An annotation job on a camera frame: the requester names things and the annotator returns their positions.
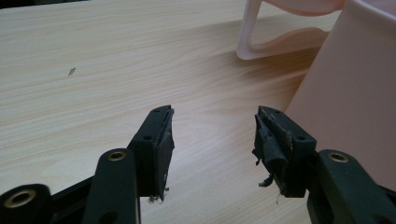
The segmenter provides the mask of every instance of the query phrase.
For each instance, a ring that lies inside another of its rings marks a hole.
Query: black plastic part
[[[256,115],[253,154],[274,177],[285,197],[302,198],[306,190],[304,175],[317,141],[284,113],[259,106]]]
[[[48,223],[50,211],[50,190],[45,185],[19,186],[0,197],[1,224]]]
[[[52,195],[52,224],[80,223],[93,177]]]
[[[170,105],[151,110],[127,147],[134,153],[137,192],[141,197],[164,198],[175,147],[172,137],[173,114],[174,109]]]
[[[384,188],[384,187],[380,187],[382,190],[384,190],[385,194],[387,195],[387,197],[390,199],[390,201],[395,205],[396,207],[396,192],[392,191],[390,189]]]
[[[333,224],[334,214],[328,201],[318,200],[310,193],[306,206],[312,224]]]
[[[317,173],[334,214],[333,223],[396,224],[396,206],[352,156],[322,150]]]
[[[134,173],[132,151],[118,148],[103,154],[96,167],[82,223],[140,223]]]

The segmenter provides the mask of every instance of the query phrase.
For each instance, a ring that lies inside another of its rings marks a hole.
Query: white plastic object
[[[264,0],[290,13],[301,16],[330,14],[343,7],[344,0]],[[327,32],[319,28],[303,28],[288,32],[262,44],[252,44],[251,34],[259,14],[262,0],[247,0],[244,19],[239,34],[236,54],[243,60],[267,57],[300,49],[321,46]]]
[[[396,190],[396,1],[346,0],[286,113]]]

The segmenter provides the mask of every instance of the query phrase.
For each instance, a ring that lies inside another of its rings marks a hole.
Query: small debris
[[[270,175],[268,178],[266,178],[264,181],[262,181],[262,183],[259,184],[259,187],[261,188],[267,188],[268,186],[270,186],[274,181],[274,176]]]
[[[279,205],[279,197],[281,196],[282,194],[279,192],[279,194],[277,195],[277,197],[276,197],[276,204],[277,205]]]
[[[73,75],[76,72],[76,67],[70,69],[69,76]]]
[[[158,202],[159,197],[158,196],[149,196],[148,197],[148,203],[152,204],[154,202]]]

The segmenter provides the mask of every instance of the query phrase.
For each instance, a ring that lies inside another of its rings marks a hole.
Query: light wood grain surface
[[[244,7],[98,0],[0,10],[0,193],[74,185],[102,153],[126,147],[150,109],[172,105],[170,191],[163,204],[141,199],[143,223],[309,223],[305,199],[258,187],[268,174],[251,149],[258,105],[285,109],[318,50],[239,60]],[[265,5],[254,41],[330,30],[336,17]]]

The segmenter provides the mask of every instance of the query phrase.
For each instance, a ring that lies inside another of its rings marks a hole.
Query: wooden table
[[[98,0],[0,10],[0,192],[52,193],[93,175],[126,147],[147,113],[172,105],[176,148],[163,204],[143,223],[309,223],[305,199],[258,183],[258,105],[283,110],[318,50],[242,61],[240,0]],[[255,41],[330,30],[320,18],[262,7]]]

